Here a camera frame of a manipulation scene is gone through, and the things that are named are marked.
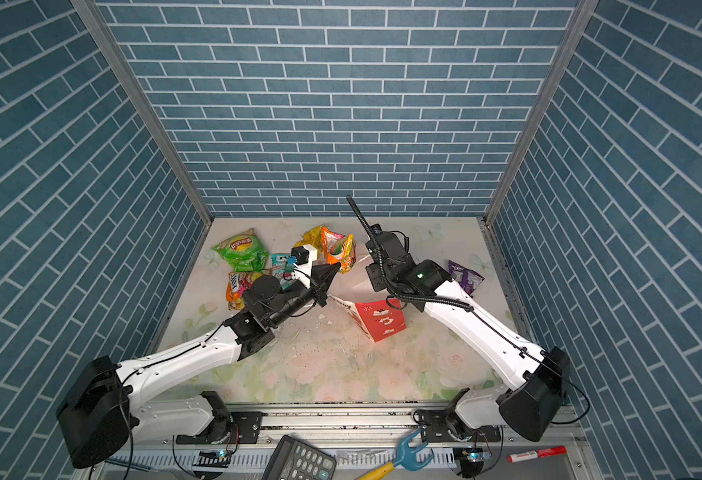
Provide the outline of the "orange pink snack packet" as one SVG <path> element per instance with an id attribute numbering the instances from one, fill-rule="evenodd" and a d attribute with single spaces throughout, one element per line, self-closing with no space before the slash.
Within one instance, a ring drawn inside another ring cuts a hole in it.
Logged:
<path id="1" fill-rule="evenodd" d="M 339 264 L 342 274 L 349 273 L 356 263 L 354 235 L 343 235 L 322 227 L 321 241 L 326 261 L 329 264 Z"/>

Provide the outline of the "yellow snack packet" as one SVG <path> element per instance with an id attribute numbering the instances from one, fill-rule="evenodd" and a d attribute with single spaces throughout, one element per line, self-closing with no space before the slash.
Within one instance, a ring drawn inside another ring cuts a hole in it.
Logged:
<path id="1" fill-rule="evenodd" d="M 302 238 L 295 244 L 295 247 L 311 245 L 318 251 L 324 246 L 324 233 L 327 228 L 324 225 L 316 226 L 303 233 Z"/>

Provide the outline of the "teal pink snack packet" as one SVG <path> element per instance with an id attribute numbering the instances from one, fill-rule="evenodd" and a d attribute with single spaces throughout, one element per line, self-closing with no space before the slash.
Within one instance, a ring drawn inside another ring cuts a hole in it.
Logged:
<path id="1" fill-rule="evenodd" d="M 274 253 L 270 255 L 271 275 L 277 278 L 281 288 L 286 290 L 295 282 L 294 269 L 296 258 L 290 254 Z"/>

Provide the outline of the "red white paper gift bag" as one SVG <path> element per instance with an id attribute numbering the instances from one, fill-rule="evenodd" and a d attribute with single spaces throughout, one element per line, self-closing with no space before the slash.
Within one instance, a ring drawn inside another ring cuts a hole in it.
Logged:
<path id="1" fill-rule="evenodd" d="M 406 329 L 405 315 L 398 301 L 391 307 L 386 300 L 352 302 L 338 296 L 330 298 L 341 307 L 372 342 L 380 342 Z"/>

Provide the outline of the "purple snack packet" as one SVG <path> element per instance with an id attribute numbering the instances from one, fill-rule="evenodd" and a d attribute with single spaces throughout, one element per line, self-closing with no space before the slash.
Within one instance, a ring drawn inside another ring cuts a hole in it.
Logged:
<path id="1" fill-rule="evenodd" d="M 469 296 L 472 296 L 485 280 L 485 277 L 482 274 L 452 260 L 448 261 L 448 271 L 451 277 Z"/>

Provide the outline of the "green snack packet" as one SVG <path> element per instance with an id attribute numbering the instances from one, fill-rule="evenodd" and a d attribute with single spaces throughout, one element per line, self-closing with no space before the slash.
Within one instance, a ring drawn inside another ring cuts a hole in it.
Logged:
<path id="1" fill-rule="evenodd" d="M 253 228 L 235 234 L 212 247 L 233 272 L 263 270 L 269 252 Z"/>

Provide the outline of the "orange colourful snack packet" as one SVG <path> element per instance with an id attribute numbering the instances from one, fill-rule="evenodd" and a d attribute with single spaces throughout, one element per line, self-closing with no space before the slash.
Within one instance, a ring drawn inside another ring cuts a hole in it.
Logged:
<path id="1" fill-rule="evenodd" d="M 229 281 L 226 291 L 229 308 L 236 311 L 242 310 L 245 307 L 244 293 L 251 288 L 257 279 L 268 274 L 268 270 L 231 272 L 228 276 Z"/>

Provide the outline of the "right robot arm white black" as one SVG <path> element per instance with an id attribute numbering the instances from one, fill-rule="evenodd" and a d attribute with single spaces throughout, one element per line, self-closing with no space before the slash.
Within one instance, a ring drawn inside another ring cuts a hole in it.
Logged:
<path id="1" fill-rule="evenodd" d="M 543 437 L 572 387 L 565 351 L 546 350 L 506 327 L 431 260 L 408 261 L 398 275 L 391 265 L 371 263 L 366 271 L 374 291 L 385 290 L 448 327 L 500 377 L 491 393 L 467 389 L 455 397 L 447 409 L 455 436 L 506 425 L 530 441 Z"/>

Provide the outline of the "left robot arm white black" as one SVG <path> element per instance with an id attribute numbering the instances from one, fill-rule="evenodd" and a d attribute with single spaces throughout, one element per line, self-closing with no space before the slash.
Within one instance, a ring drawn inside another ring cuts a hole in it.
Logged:
<path id="1" fill-rule="evenodd" d="M 245 292 L 245 307 L 211 332 L 154 354 L 86 364 L 59 404 L 56 417 L 72 465 L 87 469 L 124 445 L 180 435 L 214 443 L 233 427 L 220 396 L 204 391 L 189 399 L 159 402 L 163 392 L 211 369 L 242 361 L 271 343 L 288 319 L 327 303 L 338 265 L 308 267 L 288 289 L 262 276 Z"/>

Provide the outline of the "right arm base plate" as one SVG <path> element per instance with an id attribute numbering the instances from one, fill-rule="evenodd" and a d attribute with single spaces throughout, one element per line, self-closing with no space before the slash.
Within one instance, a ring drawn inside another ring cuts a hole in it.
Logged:
<path id="1" fill-rule="evenodd" d="M 416 409 L 412 412 L 412 418 L 421 430 L 421 439 L 430 443 L 494 443 L 502 439 L 498 426 L 486 425 L 472 429 L 455 413 L 447 410 Z"/>

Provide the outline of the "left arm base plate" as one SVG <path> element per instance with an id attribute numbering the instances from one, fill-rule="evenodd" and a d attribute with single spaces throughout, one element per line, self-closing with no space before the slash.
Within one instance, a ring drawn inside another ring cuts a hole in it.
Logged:
<path id="1" fill-rule="evenodd" d="M 234 411 L 227 416 L 216 416 L 198 435 L 178 435 L 180 445 L 256 444 L 264 414 L 259 411 Z"/>

